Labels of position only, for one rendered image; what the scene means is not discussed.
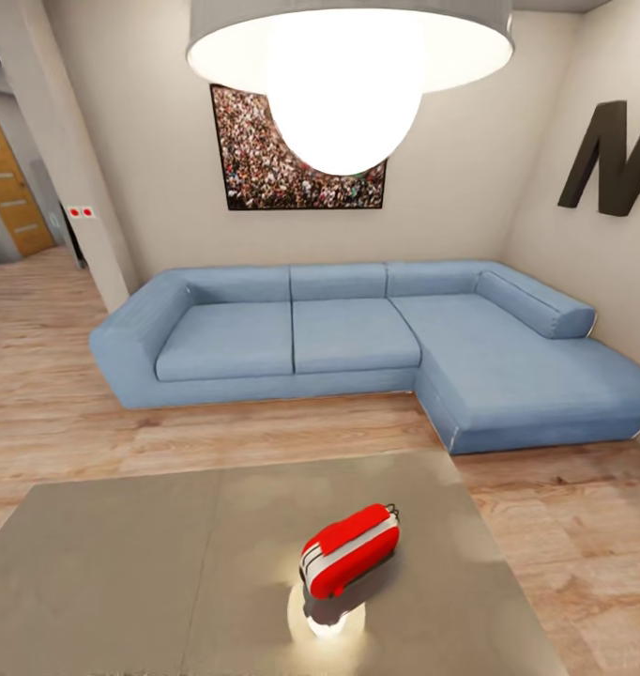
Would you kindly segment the radio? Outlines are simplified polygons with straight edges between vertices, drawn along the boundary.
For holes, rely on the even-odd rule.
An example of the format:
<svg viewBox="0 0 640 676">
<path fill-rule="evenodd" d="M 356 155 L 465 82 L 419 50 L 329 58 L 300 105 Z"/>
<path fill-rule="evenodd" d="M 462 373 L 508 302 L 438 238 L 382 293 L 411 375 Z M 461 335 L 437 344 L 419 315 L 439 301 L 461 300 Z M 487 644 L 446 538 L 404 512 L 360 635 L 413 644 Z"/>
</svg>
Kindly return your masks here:
<svg viewBox="0 0 640 676">
<path fill-rule="evenodd" d="M 394 557 L 399 512 L 372 504 L 321 530 L 303 548 L 300 577 L 317 600 L 343 594 L 345 587 Z"/>
</svg>

